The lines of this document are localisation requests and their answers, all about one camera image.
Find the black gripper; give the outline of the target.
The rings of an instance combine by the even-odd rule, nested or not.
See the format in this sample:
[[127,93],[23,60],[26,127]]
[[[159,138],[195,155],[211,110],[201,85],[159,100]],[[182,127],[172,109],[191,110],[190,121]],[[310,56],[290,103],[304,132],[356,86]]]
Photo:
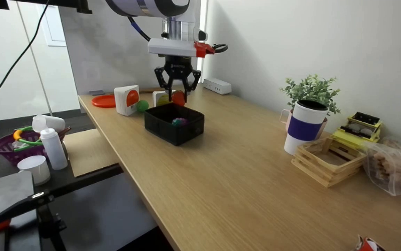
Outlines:
[[202,72],[193,67],[191,58],[186,56],[168,56],[163,67],[157,67],[155,74],[161,88],[168,93],[168,99],[173,102],[172,83],[179,79],[184,85],[184,102],[189,95],[197,89]]

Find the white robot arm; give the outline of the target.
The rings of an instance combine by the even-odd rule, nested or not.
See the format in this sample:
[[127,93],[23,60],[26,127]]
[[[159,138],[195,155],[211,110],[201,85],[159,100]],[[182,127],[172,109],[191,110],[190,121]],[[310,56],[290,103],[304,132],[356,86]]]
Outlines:
[[[165,65],[157,67],[158,82],[173,99],[173,82],[182,81],[184,96],[200,82],[202,72],[193,67],[198,56],[195,44],[202,40],[200,29],[200,0],[106,0],[119,15],[127,17],[133,28],[148,42],[148,51],[165,57]],[[154,17],[166,21],[159,37],[151,37],[137,23],[136,17]]]

